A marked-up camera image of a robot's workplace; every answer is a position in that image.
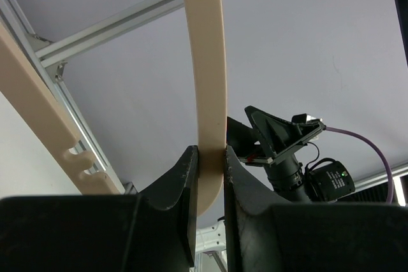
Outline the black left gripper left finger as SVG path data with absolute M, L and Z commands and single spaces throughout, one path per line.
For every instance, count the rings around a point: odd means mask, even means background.
M 138 266 L 192 266 L 196 246 L 198 148 L 139 193 L 136 215 Z

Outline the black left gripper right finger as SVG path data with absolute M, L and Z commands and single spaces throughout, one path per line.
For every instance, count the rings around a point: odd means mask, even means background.
M 285 200 L 274 194 L 225 151 L 224 217 L 229 271 L 283 271 L 273 205 Z

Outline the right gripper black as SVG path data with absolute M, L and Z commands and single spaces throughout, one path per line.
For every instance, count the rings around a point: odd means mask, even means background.
M 325 129 L 323 123 L 296 124 L 254 106 L 245 108 L 252 128 L 228 117 L 227 144 L 239 159 L 261 156 L 272 163 L 264 167 L 273 191 L 291 202 L 333 202 L 356 188 L 345 166 L 330 157 L 303 165 L 295 153 Z

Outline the beige hanger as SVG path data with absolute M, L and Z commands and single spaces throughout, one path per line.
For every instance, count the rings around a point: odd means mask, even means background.
M 221 0 L 184 0 L 198 123 L 197 213 L 205 213 L 223 183 L 227 80 Z M 95 155 L 71 149 L 80 133 L 6 29 L 1 29 L 1 93 L 29 126 L 73 185 L 85 195 L 118 194 L 103 172 L 89 173 Z

